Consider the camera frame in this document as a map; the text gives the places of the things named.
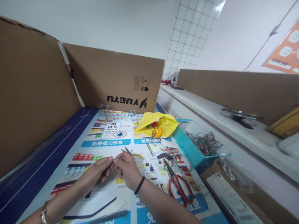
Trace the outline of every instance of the silver bracelet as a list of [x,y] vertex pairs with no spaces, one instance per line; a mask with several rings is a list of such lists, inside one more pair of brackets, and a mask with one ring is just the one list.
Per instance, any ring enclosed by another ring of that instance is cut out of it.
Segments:
[[48,224],[47,221],[46,221],[46,211],[47,211],[47,209],[46,209],[46,205],[48,204],[48,202],[49,202],[49,201],[47,201],[47,203],[44,205],[44,207],[43,207],[43,211],[42,211],[41,214],[40,214],[41,222],[42,222],[43,224]]

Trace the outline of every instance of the yellow box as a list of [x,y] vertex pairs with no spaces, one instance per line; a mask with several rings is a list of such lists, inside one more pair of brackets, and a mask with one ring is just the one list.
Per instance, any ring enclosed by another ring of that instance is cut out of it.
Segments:
[[283,138],[299,132],[299,106],[276,121],[267,130]]

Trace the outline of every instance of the woman's right hand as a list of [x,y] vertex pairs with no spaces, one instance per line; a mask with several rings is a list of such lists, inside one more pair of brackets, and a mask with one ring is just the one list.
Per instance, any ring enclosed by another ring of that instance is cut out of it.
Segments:
[[142,175],[138,170],[133,156],[127,152],[122,152],[114,160],[116,171],[121,179],[124,179],[129,189],[136,191],[141,182]]

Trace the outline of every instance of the white grid panel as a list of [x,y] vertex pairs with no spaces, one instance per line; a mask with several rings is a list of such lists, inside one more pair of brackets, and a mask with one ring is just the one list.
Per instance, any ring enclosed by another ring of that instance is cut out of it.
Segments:
[[168,48],[163,80],[178,81],[180,69],[194,69],[225,0],[181,0]]

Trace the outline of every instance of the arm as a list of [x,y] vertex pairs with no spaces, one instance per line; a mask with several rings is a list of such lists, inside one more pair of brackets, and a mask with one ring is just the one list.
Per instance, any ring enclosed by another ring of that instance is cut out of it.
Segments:
[[[96,161],[72,186],[56,195],[46,205],[45,219],[48,224],[59,222],[78,200],[87,195],[100,180],[103,183],[111,172],[113,157]],[[32,213],[21,224],[42,224],[40,214],[43,207]]]
[[[134,158],[123,152],[113,160],[121,179],[135,191],[142,179]],[[177,200],[166,194],[150,180],[145,179],[137,196],[158,223],[200,223],[199,220]]]

